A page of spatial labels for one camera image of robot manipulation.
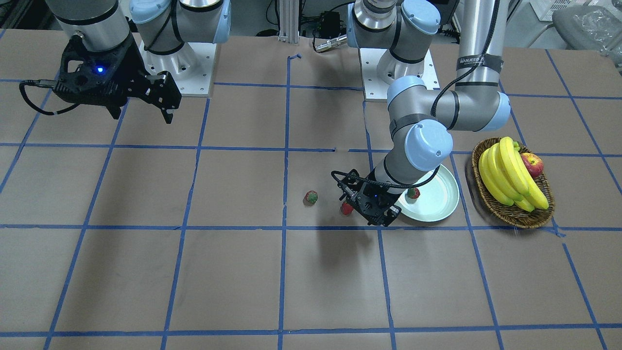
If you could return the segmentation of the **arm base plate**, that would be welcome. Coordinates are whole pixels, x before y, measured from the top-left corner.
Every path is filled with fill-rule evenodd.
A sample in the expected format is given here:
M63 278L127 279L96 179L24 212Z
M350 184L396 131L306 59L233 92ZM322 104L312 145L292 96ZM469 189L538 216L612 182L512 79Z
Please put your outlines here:
M185 43L179 51L158 55L138 47L146 70L152 75L168 71L183 97L210 97L213 88L217 44Z
M407 75L422 79L426 89L440 90L430 50L415 64L397 61L386 49L361 48L359 57L367 102L386 102L389 85Z

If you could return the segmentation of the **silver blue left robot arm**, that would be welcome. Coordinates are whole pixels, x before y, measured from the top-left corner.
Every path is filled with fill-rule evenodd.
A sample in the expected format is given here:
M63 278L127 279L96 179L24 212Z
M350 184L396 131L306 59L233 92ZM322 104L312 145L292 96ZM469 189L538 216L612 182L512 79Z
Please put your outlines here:
M508 7L506 0L465 1L457 77L442 90L427 89L415 72L390 80L393 148L367 177L351 171L337 180L342 200L369 225L386 227L398 217L402 193L451 153L451 130L494 131L506 124L511 107L498 82ZM348 11L349 46L387 49L410 66L423 62L440 26L437 7L427 0L356 0Z

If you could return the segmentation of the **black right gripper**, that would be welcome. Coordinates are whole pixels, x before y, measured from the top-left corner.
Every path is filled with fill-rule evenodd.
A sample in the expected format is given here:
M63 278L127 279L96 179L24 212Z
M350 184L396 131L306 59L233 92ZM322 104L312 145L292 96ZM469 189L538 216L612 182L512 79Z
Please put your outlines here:
M114 119L120 117L129 97L146 97L166 124L173 122L182 99L169 71L147 75L134 37L102 52L89 51L82 37L71 37L52 90L70 104L104 106Z

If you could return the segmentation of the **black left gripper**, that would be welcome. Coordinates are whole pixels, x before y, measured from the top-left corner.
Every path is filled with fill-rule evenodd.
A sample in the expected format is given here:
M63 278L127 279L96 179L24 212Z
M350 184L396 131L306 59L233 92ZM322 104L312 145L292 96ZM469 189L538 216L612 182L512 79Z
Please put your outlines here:
M404 186L390 179L380 179L373 170L367 177L359 176L358 171L340 173L340 188L344 192L340 199L367 220L369 225L389 226L401 213L395 205L404 192Z

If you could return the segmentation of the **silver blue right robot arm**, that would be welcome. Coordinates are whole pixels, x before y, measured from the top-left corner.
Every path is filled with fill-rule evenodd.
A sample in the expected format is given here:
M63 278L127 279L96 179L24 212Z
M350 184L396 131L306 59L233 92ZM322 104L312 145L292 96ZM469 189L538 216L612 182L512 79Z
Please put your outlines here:
M71 109L102 106L118 119L131 97L159 109L167 124L180 107L178 80L198 73L191 43L227 42L228 0L132 0L127 18L117 0L49 0L69 36L50 88Z

